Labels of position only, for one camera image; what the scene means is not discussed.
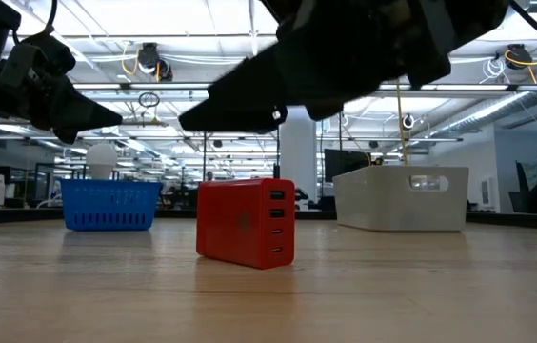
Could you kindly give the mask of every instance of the blue basket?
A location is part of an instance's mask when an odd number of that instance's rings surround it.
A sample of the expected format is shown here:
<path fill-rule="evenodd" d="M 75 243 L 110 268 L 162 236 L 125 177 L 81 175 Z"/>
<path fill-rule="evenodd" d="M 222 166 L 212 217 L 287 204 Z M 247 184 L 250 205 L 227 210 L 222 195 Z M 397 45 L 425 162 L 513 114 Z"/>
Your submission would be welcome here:
<path fill-rule="evenodd" d="M 76 231 L 147 230 L 161 184 L 109 180 L 61 180 L 66 227 Z"/>

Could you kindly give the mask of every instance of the white pillar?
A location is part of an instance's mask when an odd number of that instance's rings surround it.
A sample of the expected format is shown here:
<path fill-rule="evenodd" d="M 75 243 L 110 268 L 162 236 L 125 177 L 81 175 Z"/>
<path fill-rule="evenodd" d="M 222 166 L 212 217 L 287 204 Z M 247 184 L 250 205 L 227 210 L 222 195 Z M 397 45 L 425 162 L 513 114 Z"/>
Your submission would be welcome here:
<path fill-rule="evenodd" d="M 281 178 L 293 181 L 317 202 L 316 123 L 304 107 L 290 107 L 280 130 Z"/>

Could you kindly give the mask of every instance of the red charger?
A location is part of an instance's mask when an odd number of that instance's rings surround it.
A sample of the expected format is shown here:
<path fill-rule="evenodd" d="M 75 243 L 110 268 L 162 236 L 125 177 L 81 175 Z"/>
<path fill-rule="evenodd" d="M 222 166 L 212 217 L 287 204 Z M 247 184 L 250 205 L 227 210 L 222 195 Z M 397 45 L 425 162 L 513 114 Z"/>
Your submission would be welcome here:
<path fill-rule="evenodd" d="M 294 184 L 252 179 L 204 182 L 199 189 L 196 251 L 258 269 L 294 259 Z"/>

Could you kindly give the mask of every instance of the white plastic bin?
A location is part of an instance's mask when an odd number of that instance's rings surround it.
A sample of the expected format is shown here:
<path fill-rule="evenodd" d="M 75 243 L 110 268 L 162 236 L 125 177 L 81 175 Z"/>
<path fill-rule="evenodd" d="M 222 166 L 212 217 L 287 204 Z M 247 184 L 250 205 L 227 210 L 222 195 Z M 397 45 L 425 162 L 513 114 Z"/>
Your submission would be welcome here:
<path fill-rule="evenodd" d="M 334 177 L 338 224 L 377 232 L 459 232 L 469 168 L 366 167 Z M 441 180 L 436 183 L 418 180 Z"/>

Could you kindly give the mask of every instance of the table surface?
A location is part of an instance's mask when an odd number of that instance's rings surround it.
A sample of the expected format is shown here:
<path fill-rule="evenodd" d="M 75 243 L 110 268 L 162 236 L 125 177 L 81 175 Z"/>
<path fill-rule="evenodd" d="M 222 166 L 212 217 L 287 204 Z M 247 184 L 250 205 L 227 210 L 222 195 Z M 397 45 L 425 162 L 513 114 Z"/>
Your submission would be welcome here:
<path fill-rule="evenodd" d="M 193 220 L 0 225 L 0 342 L 537 342 L 537 230 L 296 239 L 292 266 L 257 271 L 198 257 Z"/>

